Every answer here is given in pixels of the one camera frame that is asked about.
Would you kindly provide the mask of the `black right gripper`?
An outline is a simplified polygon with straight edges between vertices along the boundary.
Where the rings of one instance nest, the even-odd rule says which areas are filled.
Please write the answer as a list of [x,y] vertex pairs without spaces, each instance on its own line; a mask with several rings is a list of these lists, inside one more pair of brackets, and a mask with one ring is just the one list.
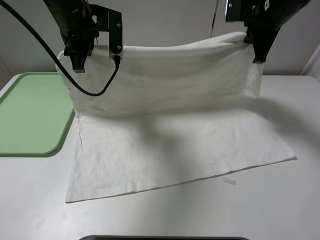
[[285,22],[285,1],[245,0],[243,7],[247,27],[244,42],[253,46],[253,63],[263,64]]

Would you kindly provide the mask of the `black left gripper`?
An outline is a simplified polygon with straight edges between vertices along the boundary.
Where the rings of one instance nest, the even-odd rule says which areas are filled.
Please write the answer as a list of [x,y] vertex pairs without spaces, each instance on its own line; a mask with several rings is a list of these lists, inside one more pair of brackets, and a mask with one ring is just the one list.
[[86,0],[59,1],[59,29],[65,45],[63,55],[70,58],[75,73],[85,73],[85,62],[92,55],[95,28],[89,3]]

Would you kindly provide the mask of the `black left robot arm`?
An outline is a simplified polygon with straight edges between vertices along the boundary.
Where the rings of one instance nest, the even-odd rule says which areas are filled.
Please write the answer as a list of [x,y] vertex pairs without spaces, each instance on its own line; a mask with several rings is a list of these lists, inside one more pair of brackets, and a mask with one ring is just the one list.
[[75,73],[85,72],[99,36],[92,10],[85,0],[46,0],[45,5],[57,23],[65,45],[63,54],[70,58]]

